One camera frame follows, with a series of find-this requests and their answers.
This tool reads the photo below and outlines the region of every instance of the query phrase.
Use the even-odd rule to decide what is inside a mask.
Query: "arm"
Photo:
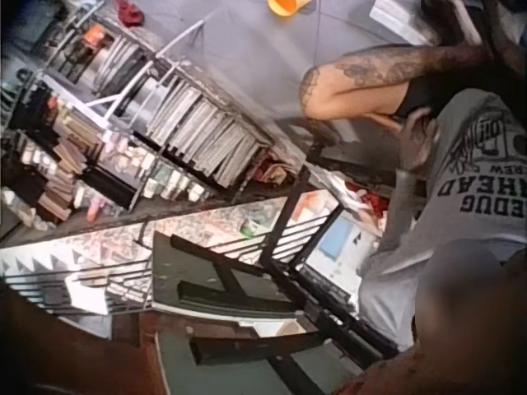
[[[399,122],[393,120],[387,115],[370,113],[365,114],[364,117],[372,120],[377,125],[388,130],[389,132],[392,132],[394,135],[398,135],[401,132],[401,129],[403,128]]]
[[[389,201],[386,229],[377,253],[393,251],[410,231],[415,215],[414,194],[417,178],[405,170],[397,170],[395,190]]]
[[[435,120],[417,123],[429,113],[429,109],[411,113],[400,133],[400,169],[397,170],[395,190],[389,202],[385,233],[377,251],[361,265],[358,273],[361,277],[390,256],[410,231],[415,214],[415,174],[427,162],[439,136]]]
[[[496,55],[518,77],[525,78],[527,72],[527,52],[525,48],[513,43],[501,27],[500,14],[496,1],[483,0],[487,18],[491,26],[492,44]]]

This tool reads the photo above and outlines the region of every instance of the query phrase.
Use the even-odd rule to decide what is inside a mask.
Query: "person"
[[[475,89],[456,95],[437,120],[428,115],[414,112],[401,132],[385,233],[357,270],[360,317],[401,351],[413,344],[418,279],[439,246],[477,240],[506,262],[527,243],[525,129],[499,97]],[[419,171],[428,198],[412,228]]]
[[[445,1],[425,3],[444,9]],[[448,3],[459,7],[460,0]],[[461,40],[458,44],[449,39],[445,42],[451,45],[440,47],[383,46],[348,53],[335,62],[311,68],[300,87],[304,115],[319,120],[364,117],[399,132],[398,118],[405,119],[423,106],[438,115],[455,93],[480,87],[499,94],[523,122],[523,90],[518,89],[514,78],[499,71],[499,64],[491,62],[492,51],[483,44],[468,13],[455,15],[463,35],[454,39]],[[451,18],[442,22],[455,24]]]
[[[450,258],[457,264],[469,263],[467,267],[483,260],[485,274],[468,270],[444,276],[448,272],[442,266]],[[416,344],[392,360],[372,365],[335,394],[527,393],[525,250],[502,267],[488,250],[458,241],[432,259],[435,262],[419,286]]]
[[[429,115],[403,127],[385,235],[358,269],[359,319],[401,354],[338,393],[527,393],[527,133],[475,89]],[[429,198],[412,228],[423,168]]]

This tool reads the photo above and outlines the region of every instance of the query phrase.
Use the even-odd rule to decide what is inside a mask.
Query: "floor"
[[[418,0],[397,0],[417,6]],[[133,33],[161,48],[201,19],[204,27],[168,51],[206,71],[269,134],[285,142],[274,119],[301,114],[298,89],[305,71],[343,53],[405,41],[369,17],[375,0],[312,0],[295,16],[273,14],[267,0],[160,0],[135,2],[145,26]],[[394,139],[368,121],[338,121],[344,144],[324,155],[379,168],[398,160]]]

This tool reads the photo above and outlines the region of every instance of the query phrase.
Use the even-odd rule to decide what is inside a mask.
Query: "tattooed arm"
[[[382,47],[347,54],[334,63],[311,68],[301,83],[302,111],[315,119],[393,114],[409,80],[479,64],[481,47]]]

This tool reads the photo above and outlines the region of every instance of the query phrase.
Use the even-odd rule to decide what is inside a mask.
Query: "shelf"
[[[154,142],[151,138],[143,136],[141,133],[133,132],[133,143],[142,146],[146,150],[150,151],[152,154],[156,155],[157,152],[161,149],[161,146]],[[211,189],[216,193],[221,193],[223,195],[230,194],[231,192],[218,184],[211,177],[207,177],[205,174],[200,171],[193,169],[188,163],[180,159],[178,156],[164,150],[161,153],[160,159],[164,161],[168,166],[175,166],[178,169],[186,171],[189,175],[195,178],[202,186]]]
[[[97,165],[89,165],[79,176],[88,187],[128,210],[137,189]]]

